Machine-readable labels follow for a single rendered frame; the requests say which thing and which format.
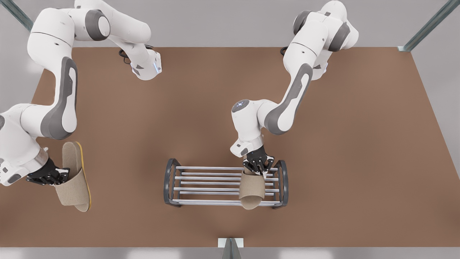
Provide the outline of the grey metal shoe rack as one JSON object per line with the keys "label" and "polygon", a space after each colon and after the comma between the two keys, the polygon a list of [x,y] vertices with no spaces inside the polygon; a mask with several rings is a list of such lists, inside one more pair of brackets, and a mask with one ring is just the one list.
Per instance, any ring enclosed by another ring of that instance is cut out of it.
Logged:
{"label": "grey metal shoe rack", "polygon": [[[168,205],[236,205],[240,206],[242,167],[182,166],[175,158],[166,164],[163,199]],[[261,206],[274,209],[289,201],[289,178],[286,163],[276,162],[265,180]]]}

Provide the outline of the beige slipper with yellow sole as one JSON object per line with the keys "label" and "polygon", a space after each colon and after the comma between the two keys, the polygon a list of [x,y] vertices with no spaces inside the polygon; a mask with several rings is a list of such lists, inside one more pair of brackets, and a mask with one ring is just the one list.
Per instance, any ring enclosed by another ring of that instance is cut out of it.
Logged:
{"label": "beige slipper with yellow sole", "polygon": [[82,146],[76,142],[66,142],[62,150],[63,167],[69,168],[66,182],[55,185],[62,205],[73,205],[85,213],[91,207],[91,195],[85,176]]}

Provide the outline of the silver frame post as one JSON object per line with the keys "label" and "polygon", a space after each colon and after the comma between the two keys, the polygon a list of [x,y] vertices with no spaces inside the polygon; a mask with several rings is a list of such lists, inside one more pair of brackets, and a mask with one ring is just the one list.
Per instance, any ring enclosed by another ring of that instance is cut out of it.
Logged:
{"label": "silver frame post", "polygon": [[405,45],[397,47],[398,51],[411,52],[459,5],[460,0],[448,0]]}
{"label": "silver frame post", "polygon": [[242,259],[239,249],[244,247],[244,239],[218,238],[217,247],[224,249],[222,259]]}
{"label": "silver frame post", "polygon": [[0,0],[0,4],[5,7],[5,9],[27,29],[27,31],[31,31],[33,21],[13,0]]}

